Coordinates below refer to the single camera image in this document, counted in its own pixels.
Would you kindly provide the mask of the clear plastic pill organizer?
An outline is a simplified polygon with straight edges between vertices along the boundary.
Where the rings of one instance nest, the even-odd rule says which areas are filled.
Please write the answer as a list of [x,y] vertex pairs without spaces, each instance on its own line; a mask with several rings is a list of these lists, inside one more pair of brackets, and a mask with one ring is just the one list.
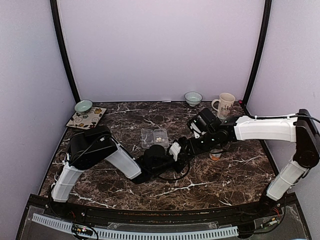
[[[140,131],[140,136],[141,136],[141,147],[143,149],[148,149],[153,145],[160,145],[166,149],[170,145],[167,130],[164,128],[159,128],[154,130],[142,128]],[[157,137],[163,138],[164,141],[156,142]]]

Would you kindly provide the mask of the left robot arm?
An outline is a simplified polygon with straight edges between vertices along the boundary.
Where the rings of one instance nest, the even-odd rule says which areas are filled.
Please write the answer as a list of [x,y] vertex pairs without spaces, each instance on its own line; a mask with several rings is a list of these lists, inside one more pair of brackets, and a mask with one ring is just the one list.
[[159,144],[146,149],[142,156],[134,158],[112,136],[107,126],[99,126],[84,130],[70,139],[62,170],[55,175],[55,180],[48,192],[53,202],[51,210],[60,218],[67,218],[71,213],[70,206],[65,203],[78,178],[86,170],[101,161],[107,161],[116,167],[124,176],[135,184],[148,182],[151,178],[162,180],[161,174],[173,169],[180,173],[184,168],[190,169],[190,157],[181,156],[178,142],[166,150]]

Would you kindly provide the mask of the orange pill bottle grey cap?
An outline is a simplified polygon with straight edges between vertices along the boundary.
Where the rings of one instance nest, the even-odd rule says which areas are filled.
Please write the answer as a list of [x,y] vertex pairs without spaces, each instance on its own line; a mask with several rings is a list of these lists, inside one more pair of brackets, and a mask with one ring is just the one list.
[[223,153],[222,149],[212,149],[209,152],[209,157],[213,161],[218,161],[221,158],[222,153]]

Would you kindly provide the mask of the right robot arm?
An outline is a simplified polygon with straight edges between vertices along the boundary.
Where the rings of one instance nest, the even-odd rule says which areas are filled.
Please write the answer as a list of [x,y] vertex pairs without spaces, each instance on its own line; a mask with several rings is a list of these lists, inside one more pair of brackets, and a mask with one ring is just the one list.
[[255,213],[266,217],[275,208],[274,201],[320,162],[320,132],[308,110],[285,116],[230,116],[217,118],[204,108],[188,123],[194,133],[189,144],[194,155],[212,150],[217,145],[247,140],[270,140],[295,143],[295,153],[289,163],[269,184],[262,201],[255,205]]

